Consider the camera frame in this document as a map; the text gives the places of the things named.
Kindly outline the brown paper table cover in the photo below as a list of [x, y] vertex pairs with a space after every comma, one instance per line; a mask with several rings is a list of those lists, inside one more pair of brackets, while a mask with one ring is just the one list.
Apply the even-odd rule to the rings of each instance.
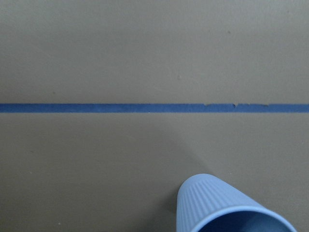
[[[3, 0], [1, 103], [307, 104], [306, 0]], [[212, 174], [309, 229], [307, 113], [2, 113], [3, 232], [173, 232]]]

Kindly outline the blue ribbed cup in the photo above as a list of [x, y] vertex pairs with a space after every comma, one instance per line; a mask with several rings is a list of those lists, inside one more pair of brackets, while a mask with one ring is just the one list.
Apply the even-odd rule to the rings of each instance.
[[281, 215], [211, 174], [185, 180], [177, 194], [178, 232], [294, 232]]

